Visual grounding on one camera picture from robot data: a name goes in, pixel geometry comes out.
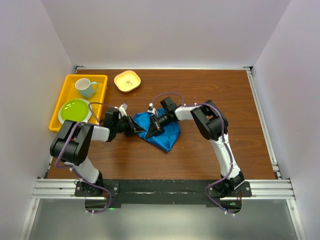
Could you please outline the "blue cloth napkin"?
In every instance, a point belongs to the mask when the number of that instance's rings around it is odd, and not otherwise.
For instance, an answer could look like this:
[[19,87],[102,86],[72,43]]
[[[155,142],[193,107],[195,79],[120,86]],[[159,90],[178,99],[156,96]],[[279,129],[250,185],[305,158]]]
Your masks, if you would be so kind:
[[144,132],[139,133],[138,136],[165,152],[169,152],[173,148],[181,133],[179,124],[174,121],[163,127],[164,132],[162,134],[147,139],[146,135],[150,126],[150,114],[148,112],[137,113],[133,117],[133,120],[144,129]]

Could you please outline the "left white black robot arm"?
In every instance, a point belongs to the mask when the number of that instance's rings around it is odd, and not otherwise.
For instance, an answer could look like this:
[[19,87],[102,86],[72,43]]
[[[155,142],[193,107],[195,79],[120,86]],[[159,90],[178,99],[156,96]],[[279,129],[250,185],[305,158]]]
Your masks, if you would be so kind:
[[88,152],[92,141],[111,142],[117,134],[134,136],[144,132],[123,107],[109,108],[102,125],[65,120],[50,146],[55,167],[71,167],[81,181],[80,187],[91,196],[108,196],[102,173],[91,163]]

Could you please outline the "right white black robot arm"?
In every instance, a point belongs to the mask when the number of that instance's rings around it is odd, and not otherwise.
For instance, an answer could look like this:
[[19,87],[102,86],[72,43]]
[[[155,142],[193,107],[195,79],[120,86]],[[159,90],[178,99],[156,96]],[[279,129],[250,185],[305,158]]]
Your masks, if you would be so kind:
[[237,165],[233,155],[228,135],[228,120],[220,112],[212,100],[187,106],[177,105],[171,97],[160,102],[164,114],[157,115],[153,103],[148,106],[150,125],[146,138],[159,136],[165,132],[165,126],[173,122],[193,120],[200,134],[213,147],[220,166],[221,179],[211,183],[206,189],[220,193],[222,197],[235,196],[245,182],[245,177]]

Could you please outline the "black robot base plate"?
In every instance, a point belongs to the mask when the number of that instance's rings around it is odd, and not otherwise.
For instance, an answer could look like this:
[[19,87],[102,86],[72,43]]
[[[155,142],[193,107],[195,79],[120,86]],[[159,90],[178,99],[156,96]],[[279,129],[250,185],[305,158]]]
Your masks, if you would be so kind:
[[205,188],[213,180],[163,179],[104,179],[104,187],[111,193],[111,208],[123,205],[205,205],[215,207],[208,196],[227,210],[240,210],[242,198],[252,196],[250,183],[245,181],[236,193],[221,196],[212,188]]

